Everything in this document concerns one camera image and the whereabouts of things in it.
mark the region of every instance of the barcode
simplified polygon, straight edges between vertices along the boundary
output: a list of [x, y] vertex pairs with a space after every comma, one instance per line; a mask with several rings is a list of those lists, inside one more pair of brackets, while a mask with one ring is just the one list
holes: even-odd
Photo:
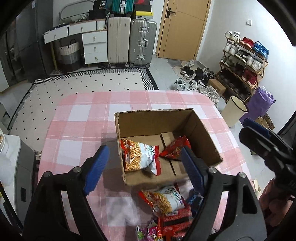
[[169, 213], [166, 213], [166, 216], [167, 217], [170, 217], [170, 216], [175, 216], [175, 215], [178, 215], [178, 210], [177, 211], [174, 211], [174, 212], [169, 212]]

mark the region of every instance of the door frame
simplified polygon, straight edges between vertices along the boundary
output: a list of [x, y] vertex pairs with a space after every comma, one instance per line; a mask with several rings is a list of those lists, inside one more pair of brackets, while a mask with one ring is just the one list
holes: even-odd
[[[160, 26], [159, 26], [158, 39], [157, 39], [157, 45], [156, 45], [156, 57], [157, 58], [159, 56], [160, 43], [161, 43], [161, 39], [162, 39], [162, 36], [163, 36], [163, 27], [164, 27], [164, 23], [165, 23], [167, 8], [168, 8], [168, 1], [169, 0], [165, 0], [165, 2], [163, 4], [163, 13], [161, 15], [161, 22], [160, 22]], [[194, 60], [196, 59], [196, 56], [197, 56], [197, 53], [199, 51], [200, 44], [201, 44], [201, 41], [202, 41], [202, 37], [204, 35], [205, 26], [207, 24], [207, 18], [208, 18], [208, 15], [209, 15], [211, 2], [212, 2], [212, 0], [208, 0], [208, 6], [207, 6], [207, 12], [206, 12], [206, 15], [205, 15], [205, 21], [204, 21], [204, 24], [203, 24], [203, 27], [202, 27], [202, 32], [201, 32], [201, 35], [200, 35], [200, 39], [198, 41], [197, 49], [196, 49], [194, 57], [193, 57]]]

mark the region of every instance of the bolt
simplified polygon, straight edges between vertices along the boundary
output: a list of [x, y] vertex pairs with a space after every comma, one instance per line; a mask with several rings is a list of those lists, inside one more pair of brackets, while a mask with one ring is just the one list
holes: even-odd
[[81, 171], [81, 167], [74, 167], [73, 172], [78, 173]]
[[47, 171], [45, 173], [43, 173], [43, 176], [44, 177], [49, 177], [52, 173], [50, 171]]
[[244, 172], [240, 172], [239, 176], [242, 177], [242, 178], [245, 178], [247, 175]]
[[217, 172], [217, 169], [214, 168], [214, 167], [210, 167], [209, 172], [212, 173], [212, 174], [215, 174]]

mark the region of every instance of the teal suitcase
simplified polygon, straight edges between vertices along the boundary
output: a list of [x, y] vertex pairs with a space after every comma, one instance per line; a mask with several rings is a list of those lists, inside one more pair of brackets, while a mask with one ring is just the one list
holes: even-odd
[[113, 0], [112, 11], [126, 14], [133, 11], [134, 0]]

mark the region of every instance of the pink checkered tablecloth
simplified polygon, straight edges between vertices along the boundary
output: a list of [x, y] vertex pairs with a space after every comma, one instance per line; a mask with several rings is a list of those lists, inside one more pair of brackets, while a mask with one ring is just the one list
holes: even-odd
[[[187, 91], [126, 91], [76, 94], [64, 98], [47, 132], [39, 179], [45, 171], [65, 173], [94, 155], [101, 144], [110, 147], [110, 160], [96, 189], [87, 197], [89, 205], [108, 240], [135, 241], [136, 225], [146, 225], [150, 207], [136, 193], [126, 191], [117, 151], [114, 113], [130, 110], [194, 108], [207, 128], [224, 161], [217, 169], [224, 174], [245, 172], [250, 178], [238, 144], [214, 104], [204, 95]], [[180, 186], [184, 198], [190, 182]], [[78, 232], [66, 192], [62, 193], [65, 213]], [[219, 228], [226, 205], [222, 196], [215, 228]]]

